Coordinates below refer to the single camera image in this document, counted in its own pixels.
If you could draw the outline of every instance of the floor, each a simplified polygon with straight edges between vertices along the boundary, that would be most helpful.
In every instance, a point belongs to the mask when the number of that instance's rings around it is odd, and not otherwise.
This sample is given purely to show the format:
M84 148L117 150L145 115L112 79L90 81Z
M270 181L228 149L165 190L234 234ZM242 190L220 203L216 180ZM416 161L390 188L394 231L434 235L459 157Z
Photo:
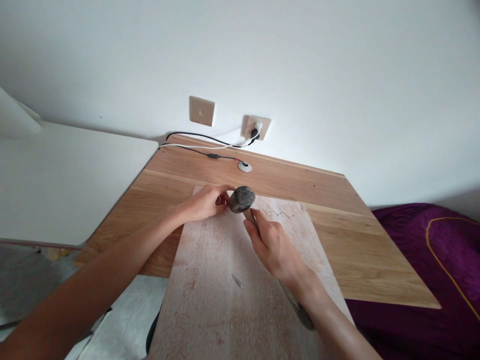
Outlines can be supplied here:
M0 243L0 341L56 287L77 271L76 252L57 261L27 246ZM72 349L68 360L140 360L160 309L168 279L138 275L113 303L93 335Z

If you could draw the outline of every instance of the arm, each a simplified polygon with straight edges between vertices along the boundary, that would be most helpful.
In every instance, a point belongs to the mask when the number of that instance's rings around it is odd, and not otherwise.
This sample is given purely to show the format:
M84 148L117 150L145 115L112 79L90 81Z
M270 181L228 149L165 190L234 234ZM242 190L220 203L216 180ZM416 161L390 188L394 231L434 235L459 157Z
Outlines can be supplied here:
M260 229L259 234L249 220L244 221L253 250L306 309L328 355L332 359L380 359L332 301L317 274L305 265L282 225L268 221L261 211L251 211Z
M0 359L64 359L174 229L228 209L227 190L235 188L205 186L81 268L0 344Z

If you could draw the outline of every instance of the wrist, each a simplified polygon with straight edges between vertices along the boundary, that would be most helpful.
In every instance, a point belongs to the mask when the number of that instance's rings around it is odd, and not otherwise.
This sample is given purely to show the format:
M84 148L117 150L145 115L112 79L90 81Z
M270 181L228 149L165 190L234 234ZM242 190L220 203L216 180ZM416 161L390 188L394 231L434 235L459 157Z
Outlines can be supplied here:
M169 207L165 215L159 218L160 222L168 221L172 223L174 228L178 228L179 226L185 224L189 221L188 209L185 206L182 206L183 203L175 206Z
M290 291L304 307L307 307L311 301L317 302L324 299L325 296L328 297L317 274L306 265L299 270L297 281Z

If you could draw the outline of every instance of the black cable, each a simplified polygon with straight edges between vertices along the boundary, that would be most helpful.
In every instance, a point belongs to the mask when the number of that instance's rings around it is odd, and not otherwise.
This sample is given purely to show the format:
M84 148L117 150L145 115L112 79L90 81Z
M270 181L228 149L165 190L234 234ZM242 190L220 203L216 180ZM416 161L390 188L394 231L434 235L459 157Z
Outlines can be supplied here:
M170 145L170 143L168 143L168 142L163 143L162 145L160 145L160 146L158 147L158 150L160 150L163 145ZM208 154L206 154L206 153L204 153L204 152L201 152L201 151L198 151L198 150L189 148L189 147L184 147L184 146L180 146L180 145L175 145L175 146L177 146L177 147L179 147L179 148L182 148L182 149L185 149L185 150L194 151L194 152L196 152L196 153L205 155L206 157L209 157L209 158L212 158L212 159L232 159L232 160L239 161L240 163L243 164L243 166L248 166L248 163L240 160L238 157L221 156L221 155L214 154L214 153L208 153Z
M216 138L214 138L214 137L211 137L211 136L208 136L208 135L203 135L203 134L199 134L199 133L196 133L196 132L185 132L185 131L174 131L174 132L171 132L171 133L169 133L169 134L166 136L165 141L167 141L171 135L175 135L175 134L186 134L186 135L203 136L204 138L208 138L208 139L214 140L214 141L216 141L216 142L218 142L218 143L221 143L221 144L224 144L224 145L230 145L228 142L225 142L225 141L222 141L222 140L218 140L218 139L216 139ZM241 148L241 146L232 145L232 148Z
M199 134L199 133L196 133L196 132L186 132L186 131L174 131L174 132L171 132L171 133L169 133L169 134L166 136L165 141L167 141L171 135L175 135L175 134L186 134L186 135L202 136L202 137L204 137L204 138L208 138L208 139L214 140L214 141L216 141L216 142L218 142L218 143L221 143L221 144L224 144L224 145L230 145L228 142L225 142L225 141L222 141L222 140L218 140L218 139L216 139L216 138L214 138L214 137L211 137L211 136L208 136L208 135L203 135L203 134ZM252 145L252 144L254 143L254 141L260 137L259 131L258 131L256 128L254 128L254 129L251 131L251 137L252 137L252 139L251 139L250 143L249 143L247 146ZM232 145L231 147L232 147L232 148L241 148L241 146L238 146L238 145Z

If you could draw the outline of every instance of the hammer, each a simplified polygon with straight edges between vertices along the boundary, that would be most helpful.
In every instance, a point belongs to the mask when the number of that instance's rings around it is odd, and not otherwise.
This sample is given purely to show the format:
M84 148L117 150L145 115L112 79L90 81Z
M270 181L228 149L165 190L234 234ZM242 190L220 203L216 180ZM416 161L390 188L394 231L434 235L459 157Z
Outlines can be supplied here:
M249 188L248 186L240 186L240 187L237 187L233 192L233 194L230 196L230 202L228 205L230 207L230 210L233 213L235 214L243 213L245 218L247 220L250 220L251 223L255 225L256 229L258 230L258 233L260 234L260 229L259 229L259 225L257 224L257 220L255 220L254 215L250 210L250 207L252 206L254 201L255 201L255 193L252 191L252 189ZM293 307L293 310L295 310L296 316L298 317L300 322L303 324L303 326L308 330L315 330L314 323L312 322L312 319L310 318L309 314L307 313L303 305L298 302L295 296L291 293L291 291L285 285L283 285L279 280L277 280L277 282L282 288L286 297L288 298L290 305Z

